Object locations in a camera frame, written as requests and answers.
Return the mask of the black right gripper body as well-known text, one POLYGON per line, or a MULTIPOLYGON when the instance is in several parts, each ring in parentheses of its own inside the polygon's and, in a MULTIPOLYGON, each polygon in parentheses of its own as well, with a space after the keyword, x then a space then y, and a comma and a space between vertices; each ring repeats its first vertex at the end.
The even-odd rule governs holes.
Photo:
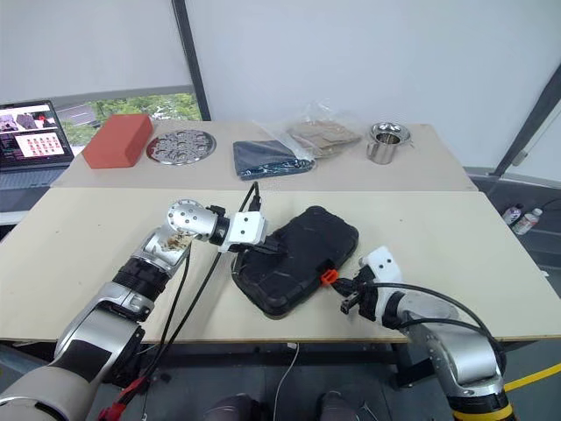
POLYGON ((374 272, 368 266, 363 266, 352 281, 355 290, 359 293, 359 315, 375 321, 378 287, 374 272))

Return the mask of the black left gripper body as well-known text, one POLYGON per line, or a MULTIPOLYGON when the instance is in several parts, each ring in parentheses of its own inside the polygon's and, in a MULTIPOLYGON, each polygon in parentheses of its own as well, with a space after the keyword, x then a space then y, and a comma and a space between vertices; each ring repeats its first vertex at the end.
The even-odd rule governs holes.
POLYGON ((264 241, 255 246, 255 250, 264 254, 284 254, 284 244, 273 235, 266 236, 264 241))

